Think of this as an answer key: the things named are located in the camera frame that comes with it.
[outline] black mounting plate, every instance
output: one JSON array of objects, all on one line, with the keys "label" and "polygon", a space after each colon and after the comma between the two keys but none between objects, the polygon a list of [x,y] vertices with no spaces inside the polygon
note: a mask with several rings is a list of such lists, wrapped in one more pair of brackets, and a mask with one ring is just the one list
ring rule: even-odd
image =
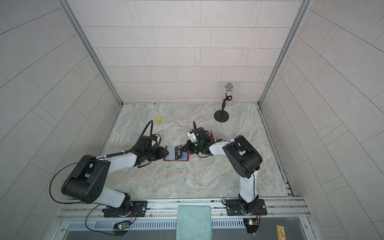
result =
[{"label": "black mounting plate", "polygon": [[[230,205],[230,206],[232,205],[232,206],[236,206],[237,207],[237,208],[229,208],[229,209],[227,208],[228,216],[256,216],[256,215],[258,215],[257,211],[254,211],[250,215],[243,214],[243,212],[240,210],[239,200],[238,199],[227,199],[227,204]],[[259,199],[259,201],[257,202],[256,209],[260,211],[261,215],[267,215],[266,208],[263,208],[263,206],[265,206],[264,200],[263,199]]]},{"label": "black mounting plate", "polygon": [[[144,217],[145,215],[145,212],[147,210],[147,204],[148,202],[147,201],[131,201],[132,202],[132,206],[136,209],[136,212],[137,212],[137,217]],[[135,216],[135,212],[134,210],[131,211],[127,216],[125,217],[130,217],[132,212],[134,213],[133,217]],[[109,213],[109,212],[105,212],[104,213],[104,217],[120,217],[119,215],[117,214],[114,214],[114,213]]]}]

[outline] green cloth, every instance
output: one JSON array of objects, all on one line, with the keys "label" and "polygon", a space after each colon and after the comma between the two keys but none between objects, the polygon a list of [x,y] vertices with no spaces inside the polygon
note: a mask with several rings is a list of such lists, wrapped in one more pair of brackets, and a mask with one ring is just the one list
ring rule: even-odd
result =
[{"label": "green cloth", "polygon": [[176,240],[211,239],[211,207],[180,205],[177,211]]}]

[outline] white wall tile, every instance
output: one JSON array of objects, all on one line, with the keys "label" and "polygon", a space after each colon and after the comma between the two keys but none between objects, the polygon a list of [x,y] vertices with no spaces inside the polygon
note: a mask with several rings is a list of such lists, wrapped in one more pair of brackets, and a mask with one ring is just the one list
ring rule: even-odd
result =
[{"label": "white wall tile", "polygon": [[61,9],[44,15],[44,19],[51,27],[60,42],[63,43],[75,35],[74,30],[72,29]]},{"label": "white wall tile", "polygon": [[39,105],[60,121],[85,88],[84,83],[72,70],[43,97]]},{"label": "white wall tile", "polygon": [[99,33],[99,30],[95,26],[84,26],[83,30],[92,47],[105,48],[105,43]]},{"label": "white wall tile", "polygon": [[262,2],[254,2],[251,20],[249,21],[249,27],[251,28],[256,27],[261,6],[262,6]]},{"label": "white wall tile", "polygon": [[279,75],[284,80],[289,90],[292,91],[301,76],[301,71],[296,67],[292,60],[286,56],[279,69]]},{"label": "white wall tile", "polygon": [[0,16],[0,29],[3,32],[6,32],[12,29],[12,27],[4,20],[2,16]]},{"label": "white wall tile", "polygon": [[249,49],[245,65],[255,67],[273,67],[279,54],[279,48],[251,48]]},{"label": "white wall tile", "polygon": [[200,66],[200,48],[195,48],[195,66]]},{"label": "white wall tile", "polygon": [[51,176],[29,164],[2,198],[0,209],[7,216],[2,218],[0,225],[4,239],[14,239],[20,229],[20,225],[15,223],[24,222]]},{"label": "white wall tile", "polygon": [[202,48],[201,66],[239,66],[241,48]]},{"label": "white wall tile", "polygon": [[131,82],[125,67],[105,67],[104,69],[113,83]]},{"label": "white wall tile", "polygon": [[112,103],[116,100],[115,96],[108,89],[105,91],[104,95],[101,97],[102,102],[109,109],[112,106]]},{"label": "white wall tile", "polygon": [[29,112],[0,142],[3,161],[0,168],[0,195],[4,196],[18,175],[53,131],[53,127]]},{"label": "white wall tile", "polygon": [[341,225],[322,228],[326,237],[347,237]]},{"label": "white wall tile", "polygon": [[384,171],[384,132],[377,134],[371,139],[365,141],[361,144],[361,146],[367,151],[372,160],[376,163],[376,165]]},{"label": "white wall tile", "polygon": [[379,231],[380,236],[384,236],[384,221],[373,222],[376,230]]},{"label": "white wall tile", "polygon": [[327,197],[349,239],[380,239],[378,232],[350,187],[329,192]]},{"label": "white wall tile", "polygon": [[54,208],[35,204],[29,214],[33,216],[51,218],[54,212],[55,212]]},{"label": "white wall tile", "polygon": [[332,25],[333,23],[325,18],[312,11],[308,11],[297,35],[311,48],[317,50]]},{"label": "white wall tile", "polygon": [[211,29],[164,27],[153,28],[153,34],[158,48],[209,48]]},{"label": "white wall tile", "polygon": [[172,82],[169,67],[131,67],[136,82]]},{"label": "white wall tile", "polygon": [[311,83],[327,65],[327,62],[299,37],[295,37],[288,56]]},{"label": "white wall tile", "polygon": [[324,189],[324,192],[331,192],[336,189],[348,186],[347,181],[345,181],[345,178],[341,175],[340,177],[334,178],[332,180],[329,180],[328,182],[325,182],[321,185]]},{"label": "white wall tile", "polygon": [[107,48],[155,48],[152,28],[98,27]]},{"label": "white wall tile", "polygon": [[245,63],[248,58],[248,53],[249,53],[249,48],[243,48],[243,53],[241,55],[241,60],[240,60],[240,67],[245,67]]},{"label": "white wall tile", "polygon": [[151,83],[116,83],[121,94],[154,94]]},{"label": "white wall tile", "polygon": [[134,103],[168,102],[166,94],[131,94],[129,96]]},{"label": "white wall tile", "polygon": [[239,90],[237,93],[243,94],[262,94],[266,83],[240,83]]},{"label": "white wall tile", "polygon": [[305,155],[305,153],[303,153],[293,161],[293,164],[295,165],[295,167],[298,167],[300,164],[302,164],[303,162],[305,162],[307,160],[308,160],[307,155]]},{"label": "white wall tile", "polygon": [[74,47],[76,48],[77,52],[80,54],[81,58],[85,58],[88,55],[88,53],[85,50],[83,44],[80,42],[80,39],[78,38],[78,36],[75,35],[71,37],[70,40],[74,45]]},{"label": "white wall tile", "polygon": [[96,70],[91,58],[87,56],[84,58],[79,64],[78,67],[80,68],[81,72],[84,74],[84,76],[87,78],[88,82],[92,82],[96,75],[98,74],[98,71]]},{"label": "white wall tile", "polygon": [[44,95],[23,73],[0,88],[0,138],[3,139]]},{"label": "white wall tile", "polygon": [[289,91],[287,85],[283,82],[276,92],[276,98],[278,99],[281,107],[283,108],[288,121],[290,124],[293,124],[294,121],[300,116],[303,112],[300,105],[297,103],[296,99]]},{"label": "white wall tile", "polygon": [[98,75],[83,91],[77,101],[90,114],[106,90],[107,85],[105,84],[101,76]]},{"label": "white wall tile", "polygon": [[300,179],[300,177],[297,173],[297,170],[295,168],[295,165],[293,163],[291,155],[288,152],[288,149],[284,143],[283,137],[281,136],[279,129],[277,129],[275,132],[273,132],[273,136],[274,136],[274,139],[275,139],[276,144],[278,146],[277,148],[280,152],[280,155],[281,155],[281,158],[284,162],[284,165],[285,165],[287,171],[289,172],[289,176],[288,176],[289,179],[291,180],[291,182],[297,181],[298,179]]},{"label": "white wall tile", "polygon": [[57,124],[59,124],[59,121],[54,118],[51,114],[49,114],[47,111],[45,111],[42,107],[40,107],[38,104],[36,104],[32,111],[36,113],[39,117],[41,117],[44,121],[49,123],[52,127],[56,127]]},{"label": "white wall tile", "polygon": [[323,141],[325,146],[328,146],[331,142],[335,141],[338,137],[340,137],[347,131],[348,131],[348,128],[344,125],[344,123],[341,123],[339,126],[337,126],[334,130],[332,130],[329,134],[327,134],[321,140]]},{"label": "white wall tile", "polygon": [[193,15],[194,26],[201,26],[201,1],[193,2]]},{"label": "white wall tile", "polygon": [[333,24],[331,29],[329,30],[328,34],[325,36],[324,40],[321,42],[319,48],[316,50],[318,54],[322,54],[325,50],[325,48],[328,46],[329,42],[332,40],[333,36],[336,34],[336,32],[339,30],[339,26],[336,24]]},{"label": "white wall tile", "polygon": [[304,119],[306,119],[307,116],[305,116],[305,113],[302,112],[300,116],[292,123],[291,127],[293,130],[295,130]]},{"label": "white wall tile", "polygon": [[141,49],[146,66],[152,66],[151,58],[149,57],[148,48]]},{"label": "white wall tile", "polygon": [[126,1],[73,0],[84,26],[133,26]]},{"label": "white wall tile", "polygon": [[89,149],[89,145],[86,144],[86,143],[85,143],[83,140],[81,140],[79,137],[77,137],[77,138],[75,139],[74,143],[75,143],[77,146],[81,147],[84,151],[88,151],[88,149]]},{"label": "white wall tile", "polygon": [[90,146],[105,116],[106,112],[103,110],[100,104],[97,104],[88,120],[85,122],[83,128],[79,132],[78,138]]},{"label": "white wall tile", "polygon": [[129,8],[129,13],[131,14],[131,17],[132,17],[133,25],[134,26],[141,26],[140,19],[139,19],[139,16],[137,14],[137,10],[136,10],[135,1],[128,0],[127,4],[128,4],[128,8]]},{"label": "white wall tile", "polygon": [[264,31],[265,28],[212,28],[210,47],[258,48]]},{"label": "white wall tile", "polygon": [[78,102],[76,101],[73,106],[79,110],[79,112],[81,112],[81,114],[85,117],[85,118],[88,118],[89,117],[89,113],[87,112],[87,110],[85,110],[85,108]]},{"label": "white wall tile", "polygon": [[194,66],[193,48],[148,48],[152,66]]},{"label": "white wall tile", "polygon": [[261,98],[261,94],[244,94],[244,98],[241,100],[241,99],[238,99],[239,102],[257,102],[260,100]]},{"label": "white wall tile", "polygon": [[135,1],[141,26],[194,26],[193,1]]},{"label": "white wall tile", "polygon": [[299,140],[297,139],[295,132],[293,131],[291,125],[285,113],[281,113],[280,117],[276,120],[276,124],[279,127],[281,136],[287,146],[287,149],[291,155],[293,161],[295,161],[299,156],[301,156],[304,151],[300,145]]},{"label": "white wall tile", "polygon": [[341,176],[340,170],[308,119],[302,121],[295,133],[321,184]]},{"label": "white wall tile", "polygon": [[313,86],[359,142],[384,130],[383,112],[331,65],[325,67]]},{"label": "white wall tile", "polygon": [[157,83],[159,94],[189,94],[194,93],[195,83],[183,82],[183,83]]},{"label": "white wall tile", "polygon": [[100,144],[103,144],[106,141],[109,131],[111,129],[111,126],[113,124],[113,121],[115,120],[119,109],[120,109],[120,106],[117,103],[117,101],[115,101],[112,104],[112,107],[109,109],[107,115],[105,116],[103,123],[101,124],[95,136],[95,140],[98,141]]},{"label": "white wall tile", "polygon": [[61,44],[61,41],[57,38],[56,34],[53,32],[52,28],[48,25],[47,21],[44,19],[44,16],[41,16],[36,19],[37,22],[39,22],[40,26],[44,29],[45,33],[49,36],[49,38],[52,40],[52,42],[59,46]]},{"label": "white wall tile", "polygon": [[168,102],[206,102],[207,94],[167,94]]},{"label": "white wall tile", "polygon": [[261,48],[282,48],[290,28],[266,28]]},{"label": "white wall tile", "polygon": [[55,165],[60,164],[85,122],[86,118],[75,107],[71,107],[37,152],[37,156]]},{"label": "white wall tile", "polygon": [[304,80],[295,98],[320,138],[341,124],[341,120],[308,80]]},{"label": "white wall tile", "polygon": [[224,96],[226,84],[226,82],[201,82],[200,94],[223,94]]},{"label": "white wall tile", "polygon": [[254,2],[202,1],[201,26],[249,27]]},{"label": "white wall tile", "polygon": [[0,15],[14,28],[59,8],[57,2],[49,0],[4,0],[0,3]]},{"label": "white wall tile", "polygon": [[319,14],[364,39],[383,16],[383,8],[384,2],[381,0],[326,1]]},{"label": "white wall tile", "polygon": [[322,56],[367,98],[384,89],[384,53],[344,29],[337,31]]},{"label": "white wall tile", "polygon": [[327,146],[371,221],[382,221],[384,175],[350,132]]},{"label": "white wall tile", "polygon": [[55,173],[56,169],[57,169],[57,166],[54,165],[53,163],[50,163],[48,161],[45,161],[44,159],[42,159],[41,157],[38,157],[38,156],[34,156],[32,158],[32,160],[29,162],[29,164],[35,166],[35,167],[38,167],[40,169],[43,169],[47,172],[50,172],[50,173]]},{"label": "white wall tile", "polygon": [[106,66],[146,66],[140,48],[98,48]]},{"label": "white wall tile", "polygon": [[290,28],[300,5],[300,2],[263,1],[256,27]]},{"label": "white wall tile", "polygon": [[303,84],[304,80],[307,79],[304,74],[302,74],[299,78],[299,80],[297,81],[297,83],[295,84],[295,86],[292,88],[291,90],[291,93],[293,95],[296,94],[297,90],[299,89],[299,87]]},{"label": "white wall tile", "polygon": [[12,79],[55,47],[36,20],[3,33],[0,35],[0,73]]},{"label": "white wall tile", "polygon": [[223,67],[221,81],[256,82],[261,69],[261,67]]},{"label": "white wall tile", "polygon": [[169,70],[170,70],[172,82],[177,82],[176,67],[169,67]]},{"label": "white wall tile", "polygon": [[217,67],[176,67],[178,82],[214,82]]},{"label": "white wall tile", "polygon": [[381,18],[380,21],[373,27],[369,34],[364,38],[369,44],[373,44],[384,32],[384,18]]},{"label": "white wall tile", "polygon": [[316,174],[313,171],[309,161],[297,167],[301,182],[305,188],[308,198],[311,201],[313,210],[322,227],[339,225],[340,222],[325,195]]},{"label": "white wall tile", "polygon": [[48,93],[81,59],[71,41],[67,41],[32,64],[24,73]]}]

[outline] black cable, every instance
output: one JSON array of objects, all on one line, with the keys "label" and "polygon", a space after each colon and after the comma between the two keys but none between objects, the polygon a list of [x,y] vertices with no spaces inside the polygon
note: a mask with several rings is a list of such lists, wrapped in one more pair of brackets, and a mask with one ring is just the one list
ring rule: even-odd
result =
[{"label": "black cable", "polygon": [[64,170],[65,168],[67,168],[67,167],[69,167],[69,166],[71,166],[71,165],[74,165],[74,164],[78,164],[78,163],[82,163],[82,162],[90,162],[90,161],[94,161],[94,160],[97,160],[97,159],[99,159],[99,158],[92,158],[92,159],[87,160],[87,161],[81,161],[81,162],[71,163],[70,165],[63,167],[60,171],[58,171],[58,172],[52,177],[51,182],[50,182],[50,184],[49,184],[49,196],[51,197],[51,199],[52,199],[53,201],[57,202],[57,203],[60,203],[60,204],[78,204],[78,203],[82,203],[82,202],[59,202],[59,201],[57,201],[56,199],[54,199],[53,196],[52,196],[52,193],[51,193],[52,182],[53,182],[54,178],[57,176],[57,174],[59,174],[59,173],[60,173],[62,170]]},{"label": "black cable", "polygon": [[91,212],[95,209],[95,208],[97,208],[98,206],[100,206],[101,204],[99,204],[99,205],[97,205],[96,207],[94,207],[89,213],[88,213],[88,215],[87,215],[87,217],[85,218],[85,227],[86,228],[88,228],[88,230],[90,230],[90,231],[93,231],[93,232],[101,232],[101,233],[104,233],[104,234],[107,234],[107,235],[111,235],[111,236],[117,236],[116,234],[110,234],[110,233],[106,233],[106,232],[102,232],[102,231],[97,231],[97,230],[92,230],[92,229],[90,229],[88,226],[87,226],[87,218],[88,218],[88,216],[91,214]]}]

